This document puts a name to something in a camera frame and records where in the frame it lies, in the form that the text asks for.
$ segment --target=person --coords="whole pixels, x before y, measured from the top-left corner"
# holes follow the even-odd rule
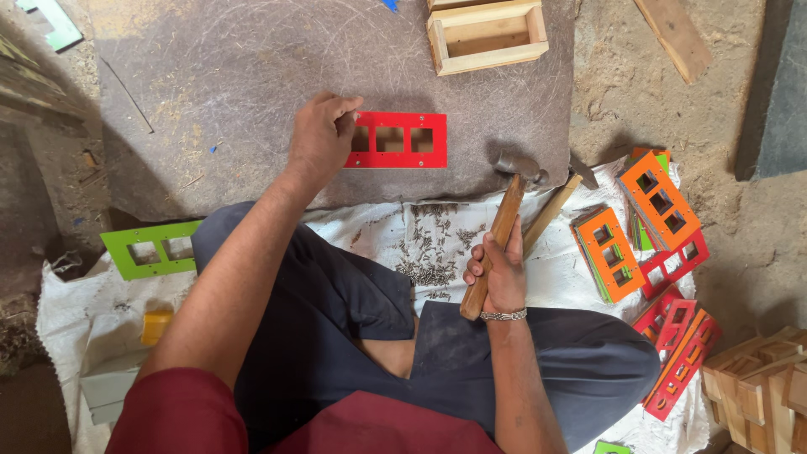
[[[521,221],[486,233],[463,279],[493,268],[483,314],[299,223],[343,167],[363,99],[324,91],[296,114],[285,170],[191,238],[199,279],[128,391],[107,446],[128,452],[573,452],[659,376],[614,317],[525,309]]]

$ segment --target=hand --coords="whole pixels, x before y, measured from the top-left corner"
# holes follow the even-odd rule
[[[466,284],[472,285],[477,276],[484,273],[482,258],[487,257],[493,268],[487,274],[487,297],[482,306],[483,312],[514,313],[524,307],[527,296],[527,278],[524,274],[524,259],[521,255],[521,216],[516,216],[510,230],[507,246],[496,244],[493,233],[485,233],[482,244],[470,250],[468,269],[462,273]]]
[[[350,154],[356,109],[361,96],[343,98],[322,91],[295,115],[286,172],[316,186],[316,192],[333,179]]]

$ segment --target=sawdust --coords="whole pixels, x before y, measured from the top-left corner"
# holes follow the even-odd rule
[[[95,36],[102,40],[143,36],[144,30],[167,15],[183,15],[191,0],[89,0]]]

